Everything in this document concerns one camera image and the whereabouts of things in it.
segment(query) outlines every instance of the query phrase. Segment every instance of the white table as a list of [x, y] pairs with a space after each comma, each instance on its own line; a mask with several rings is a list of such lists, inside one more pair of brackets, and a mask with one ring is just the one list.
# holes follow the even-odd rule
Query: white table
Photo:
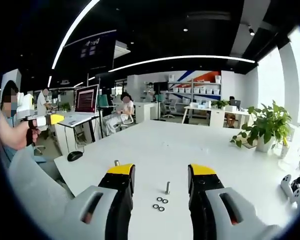
[[75, 151], [78, 148], [74, 128], [83, 125], [83, 132], [88, 143], [101, 139], [99, 113], [62, 112], [57, 114], [64, 116], [64, 120], [54, 125], [59, 149], [63, 155]]
[[[84, 154], [68, 162], [55, 159], [66, 184], [77, 196], [97, 186], [114, 161], [135, 164], [135, 191], [129, 240], [193, 239], [189, 211], [188, 164], [213, 168], [225, 187], [232, 187], [254, 204], [258, 217], [268, 225], [286, 225], [295, 209], [280, 188], [286, 174], [278, 158], [229, 143], [238, 129], [161, 121], [145, 121], [87, 145]], [[165, 195], [167, 181], [170, 195]], [[165, 211], [152, 208], [157, 197], [169, 200]]]
[[142, 123], [143, 121], [157, 119], [158, 116], [160, 118], [160, 103], [134, 102], [133, 104], [135, 105], [135, 122], [137, 124]]
[[239, 129], [241, 129], [243, 124], [246, 124], [250, 120], [250, 114], [247, 111], [227, 111], [217, 108], [198, 108], [192, 106], [184, 107], [184, 114], [182, 118], [182, 124], [185, 122], [188, 110], [199, 110], [199, 111], [208, 111], [210, 114], [210, 126], [222, 128], [224, 126], [225, 114], [240, 115], [239, 118]]

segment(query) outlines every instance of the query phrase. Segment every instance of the white controller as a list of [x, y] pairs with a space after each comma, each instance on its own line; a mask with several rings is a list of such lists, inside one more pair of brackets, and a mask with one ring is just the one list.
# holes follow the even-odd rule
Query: white controller
[[297, 208], [300, 208], [300, 188], [298, 188], [297, 190], [295, 190], [294, 192], [292, 192], [292, 188], [290, 186], [290, 181], [291, 181], [291, 175], [288, 174], [287, 176], [285, 176], [282, 181], [281, 181], [281, 188], [284, 191], [284, 193], [286, 194], [286, 196], [288, 198], [290, 198], [290, 203], [294, 203], [296, 202], [297, 204]]

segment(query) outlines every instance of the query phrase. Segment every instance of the potted plant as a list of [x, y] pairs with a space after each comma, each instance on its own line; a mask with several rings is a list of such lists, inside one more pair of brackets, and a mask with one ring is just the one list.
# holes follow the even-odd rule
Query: potted plant
[[229, 105], [229, 102], [226, 100], [217, 100], [211, 103], [211, 106], [216, 107], [218, 109], [225, 109], [225, 106]]
[[282, 106], [278, 106], [275, 101], [272, 102], [272, 106], [267, 107], [264, 104], [262, 106], [263, 109], [254, 106], [248, 108], [249, 114], [254, 115], [255, 121], [252, 126], [242, 125], [244, 131], [234, 135], [230, 141], [231, 143], [235, 143], [241, 148], [242, 140], [238, 139], [238, 136], [246, 139], [251, 146], [254, 140], [257, 140], [256, 150], [266, 153], [274, 140], [281, 142], [287, 138], [289, 134], [288, 124], [291, 121], [287, 110]]
[[60, 108], [64, 112], [69, 112], [71, 110], [70, 104], [68, 102], [65, 102], [65, 103], [61, 104]]

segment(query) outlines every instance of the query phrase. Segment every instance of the metal bolt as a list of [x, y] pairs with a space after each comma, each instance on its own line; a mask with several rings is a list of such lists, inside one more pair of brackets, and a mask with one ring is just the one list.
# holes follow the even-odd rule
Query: metal bolt
[[165, 194], [166, 194], [166, 195], [170, 194], [170, 182], [169, 182], [169, 181], [166, 183]]

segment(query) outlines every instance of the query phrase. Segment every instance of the computer mouse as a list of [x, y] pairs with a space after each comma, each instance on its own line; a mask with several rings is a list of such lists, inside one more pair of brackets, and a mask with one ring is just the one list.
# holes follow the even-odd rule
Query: computer mouse
[[68, 154], [68, 161], [69, 162], [73, 162], [75, 160], [77, 160], [78, 158], [81, 158], [83, 155], [83, 152], [82, 151], [72, 151]]

